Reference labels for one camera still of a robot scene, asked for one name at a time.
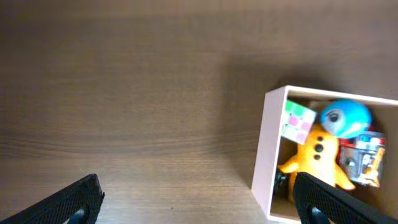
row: open box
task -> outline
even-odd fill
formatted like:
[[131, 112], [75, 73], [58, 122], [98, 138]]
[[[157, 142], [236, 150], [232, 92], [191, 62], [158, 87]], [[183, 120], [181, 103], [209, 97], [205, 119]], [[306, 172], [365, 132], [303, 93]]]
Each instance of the open box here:
[[365, 104], [373, 120], [387, 136], [387, 150], [383, 158], [381, 187], [357, 188], [350, 194], [377, 208], [380, 212], [398, 218], [398, 101], [361, 96], [335, 91], [285, 86], [266, 94], [257, 149], [252, 192], [266, 214], [267, 220], [300, 223], [295, 205], [287, 197], [273, 195], [275, 172], [278, 164], [287, 161], [297, 152], [297, 144], [280, 136], [280, 118], [287, 99], [306, 106], [309, 101], [351, 99]]

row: toy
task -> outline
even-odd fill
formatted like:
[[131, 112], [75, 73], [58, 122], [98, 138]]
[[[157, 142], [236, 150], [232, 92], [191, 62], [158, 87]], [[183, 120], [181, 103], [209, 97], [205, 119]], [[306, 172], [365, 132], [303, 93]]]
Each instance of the toy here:
[[361, 103], [352, 100], [337, 100], [321, 113], [320, 122], [330, 134], [343, 139], [355, 138], [372, 121], [369, 110]]
[[279, 169], [275, 173], [274, 194], [287, 195], [289, 174], [284, 174]]
[[298, 172], [307, 172], [316, 178], [346, 190], [355, 186], [337, 165], [338, 139], [314, 124], [304, 145], [298, 145], [297, 154], [285, 164], [278, 166], [283, 173], [291, 173], [289, 179], [289, 200], [293, 201], [293, 186]]
[[355, 139], [342, 139], [340, 148], [339, 164], [350, 180], [380, 187], [382, 158], [386, 150], [384, 134], [366, 131]]
[[287, 100], [282, 112], [282, 136], [304, 144], [317, 113]]

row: green sticker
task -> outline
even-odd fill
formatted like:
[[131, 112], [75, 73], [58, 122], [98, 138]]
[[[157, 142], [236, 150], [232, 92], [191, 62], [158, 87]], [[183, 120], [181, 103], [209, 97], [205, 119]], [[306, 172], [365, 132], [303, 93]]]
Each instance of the green sticker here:
[[285, 110], [286, 111], [291, 111], [293, 108], [294, 103], [291, 102], [290, 100], [286, 101], [286, 105], [285, 105]]
[[294, 108], [294, 114], [297, 116], [303, 116], [305, 108], [300, 105], [296, 105]]

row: yellow toy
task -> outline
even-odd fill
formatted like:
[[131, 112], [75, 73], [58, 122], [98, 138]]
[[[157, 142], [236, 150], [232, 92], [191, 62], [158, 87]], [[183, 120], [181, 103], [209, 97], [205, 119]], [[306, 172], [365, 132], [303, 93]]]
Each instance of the yellow toy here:
[[285, 164], [278, 166], [283, 173], [291, 173], [289, 179], [289, 200], [293, 202], [293, 186], [298, 172], [307, 172], [332, 185], [346, 190], [355, 186], [336, 163], [338, 139], [324, 131], [320, 124], [314, 124], [304, 145], [299, 144], [297, 154]]

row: blue ball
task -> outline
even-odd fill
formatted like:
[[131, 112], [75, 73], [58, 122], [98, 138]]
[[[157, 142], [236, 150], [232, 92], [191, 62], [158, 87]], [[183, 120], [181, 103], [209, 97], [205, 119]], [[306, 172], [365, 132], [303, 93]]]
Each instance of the blue ball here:
[[367, 107], [361, 103], [337, 100], [322, 111], [320, 122], [330, 134], [350, 139], [367, 131], [372, 117]]

